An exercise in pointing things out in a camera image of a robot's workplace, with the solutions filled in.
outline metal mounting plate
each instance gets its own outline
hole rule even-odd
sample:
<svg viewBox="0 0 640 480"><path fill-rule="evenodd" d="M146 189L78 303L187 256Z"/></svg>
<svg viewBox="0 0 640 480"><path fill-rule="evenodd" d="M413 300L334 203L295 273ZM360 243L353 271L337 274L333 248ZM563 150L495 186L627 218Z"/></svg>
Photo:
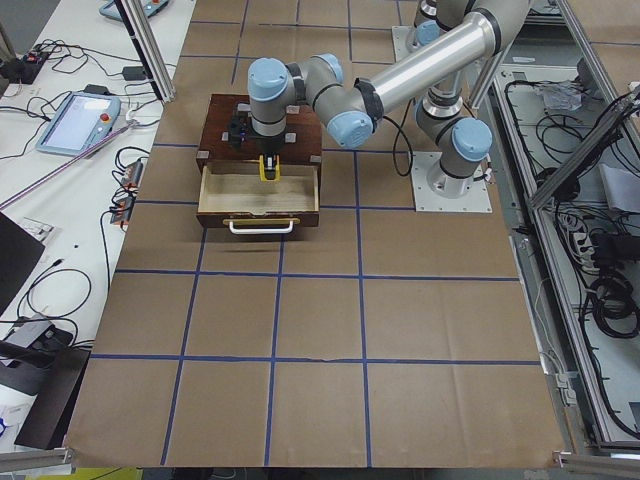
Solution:
<svg viewBox="0 0 640 480"><path fill-rule="evenodd" d="M391 36L393 37L393 51L396 55L396 62L409 55L407 48L407 35L411 32L411 27L391 27Z"/></svg>
<svg viewBox="0 0 640 480"><path fill-rule="evenodd" d="M440 152L414 152L411 183L417 212L492 213L489 192L485 182L473 182L462 198L444 198L431 190L427 172L440 159ZM474 176L482 175L478 167Z"/></svg>

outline white drawer handle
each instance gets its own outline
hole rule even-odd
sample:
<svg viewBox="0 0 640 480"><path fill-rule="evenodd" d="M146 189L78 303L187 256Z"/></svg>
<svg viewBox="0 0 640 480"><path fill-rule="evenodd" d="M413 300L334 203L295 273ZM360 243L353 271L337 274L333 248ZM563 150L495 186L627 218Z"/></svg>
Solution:
<svg viewBox="0 0 640 480"><path fill-rule="evenodd" d="M235 235L282 235L293 232L293 220L284 228L236 228L233 222L229 222L229 230Z"/></svg>

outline table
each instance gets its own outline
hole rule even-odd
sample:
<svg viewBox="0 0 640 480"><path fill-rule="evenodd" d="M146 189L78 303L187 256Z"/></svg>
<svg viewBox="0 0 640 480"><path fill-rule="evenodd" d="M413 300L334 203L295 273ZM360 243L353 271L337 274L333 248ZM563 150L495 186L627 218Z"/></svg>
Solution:
<svg viewBox="0 0 640 480"><path fill-rule="evenodd" d="M84 0L62 0L38 41L61 39L68 44L80 44L112 55L137 58L124 26L99 15L99 6L96 2ZM178 61L193 7L192 0L172 0L164 12L150 20L163 58L169 64L175 65ZM138 64L98 55L96 57L111 73L120 71L125 65ZM19 90L18 86L10 86L5 97L0 99L0 105L24 108L32 96L39 95L51 99L67 90L81 90L89 83L105 85L114 93L124 93L126 82L121 77L107 78L93 62L73 75L52 71L52 65L52 62L46 63L34 85L23 86L18 95L10 97ZM77 62L71 61L65 62L61 67L73 69L76 65ZM173 73L174 68L169 67L169 71ZM150 90L146 85L133 87L129 92ZM145 94L131 98L136 102L146 102L154 96ZM126 104L126 98L123 98L123 103ZM162 105L156 102L141 110L137 118L140 118L142 123L150 123L159 119L162 111ZM122 123L121 118L116 128ZM37 120L26 115L0 112L0 156L19 153L38 125ZM16 222L28 217L56 227L56 232L47 243L42 261L31 279L59 258L64 259L61 268L78 268L91 278L91 295L82 309L74 315L80 327L78 340L94 338L107 296L105 258L98 219L108 208L109 200L117 187L110 173L115 152L127 145L149 149L153 144L156 128L157 125L126 132L92 158L73 165L59 177L3 212ZM0 201L4 201L69 159L37 152L34 150L34 144L35 142L32 142L27 154L20 158L0 160ZM133 161L138 156L123 155L123 160ZM110 268L113 270L124 232L109 225L106 225L105 229ZM73 274L53 277L43 282L41 287L38 288L35 301L49 314L73 308L86 291L86 284L79 276ZM15 303L7 308L1 317L2 320L15 320ZM64 323L59 325L68 329ZM3 334L8 329L8 325L0 326L0 332ZM34 397L0 386L0 404L30 405L33 400Z"/></svg>

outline yellow object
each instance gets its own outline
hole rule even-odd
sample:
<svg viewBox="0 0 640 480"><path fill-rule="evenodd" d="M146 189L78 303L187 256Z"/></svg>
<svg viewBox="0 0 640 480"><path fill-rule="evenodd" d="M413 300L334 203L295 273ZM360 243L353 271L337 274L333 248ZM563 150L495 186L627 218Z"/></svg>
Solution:
<svg viewBox="0 0 640 480"><path fill-rule="evenodd" d="M141 480L141 468L78 468L71 475L42 475L25 480Z"/></svg>
<svg viewBox="0 0 640 480"><path fill-rule="evenodd" d="M267 173L265 171L264 155L260 155L260 180L262 180L263 182L277 182L280 180L280 156L275 155L273 158L276 162L276 166L275 166L276 175L273 179L269 179L267 178Z"/></svg>

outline screen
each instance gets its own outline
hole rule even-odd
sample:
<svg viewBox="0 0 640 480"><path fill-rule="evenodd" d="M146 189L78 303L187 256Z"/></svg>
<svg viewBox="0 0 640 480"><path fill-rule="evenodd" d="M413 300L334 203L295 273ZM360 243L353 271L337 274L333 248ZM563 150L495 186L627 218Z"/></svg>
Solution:
<svg viewBox="0 0 640 480"><path fill-rule="evenodd" d="M145 0L140 0L140 5L144 6L145 4ZM104 7L104 11L105 12L109 12L112 15L117 16L118 18L120 18L120 12L118 12L118 7L116 7L115 3L109 3L108 5L106 5Z"/></svg>
<svg viewBox="0 0 640 480"><path fill-rule="evenodd" d="M74 96L47 139L47 147L81 150L99 121L100 114L110 105L103 98Z"/></svg>
<svg viewBox="0 0 640 480"><path fill-rule="evenodd" d="M0 314L38 264L44 245L0 213Z"/></svg>

